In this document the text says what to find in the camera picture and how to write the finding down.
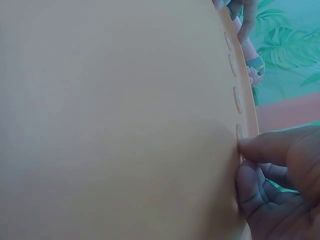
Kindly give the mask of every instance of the patterned bedsheet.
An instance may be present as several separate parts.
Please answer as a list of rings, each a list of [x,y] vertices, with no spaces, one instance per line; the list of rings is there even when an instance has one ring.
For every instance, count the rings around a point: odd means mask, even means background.
[[[319,9],[314,0],[259,1],[250,39],[266,64],[252,89],[261,132],[320,123]]]

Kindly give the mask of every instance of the dark skin hand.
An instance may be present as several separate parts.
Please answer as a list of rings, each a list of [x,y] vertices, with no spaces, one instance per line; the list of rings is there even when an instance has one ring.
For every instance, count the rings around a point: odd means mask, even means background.
[[[213,0],[217,10],[225,6],[229,0]],[[231,0],[227,4],[231,19],[234,20],[243,8],[243,23],[238,33],[240,43],[244,43],[256,23],[258,0]]]
[[[253,240],[320,239],[320,127],[264,133],[239,149],[247,160],[237,174],[238,202]]]

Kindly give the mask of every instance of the pink surface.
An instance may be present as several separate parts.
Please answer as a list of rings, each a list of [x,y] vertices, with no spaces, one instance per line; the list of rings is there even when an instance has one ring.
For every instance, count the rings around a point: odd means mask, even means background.
[[[260,133],[320,120],[320,92],[256,106]]]

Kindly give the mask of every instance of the teal fabric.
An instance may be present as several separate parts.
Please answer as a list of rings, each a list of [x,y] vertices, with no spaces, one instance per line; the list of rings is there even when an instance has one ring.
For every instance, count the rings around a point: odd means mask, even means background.
[[[250,39],[266,73],[254,87],[256,105],[320,92],[319,9],[314,0],[259,1]]]

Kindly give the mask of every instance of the doll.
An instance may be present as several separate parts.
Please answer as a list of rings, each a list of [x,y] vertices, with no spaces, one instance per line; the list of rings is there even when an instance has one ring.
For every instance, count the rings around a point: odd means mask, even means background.
[[[239,17],[236,17],[235,20],[233,20],[233,24],[236,32],[238,33],[242,25]],[[251,86],[253,87],[261,81],[266,72],[265,62],[259,56],[249,38],[241,45],[241,48],[245,64],[247,66]]]

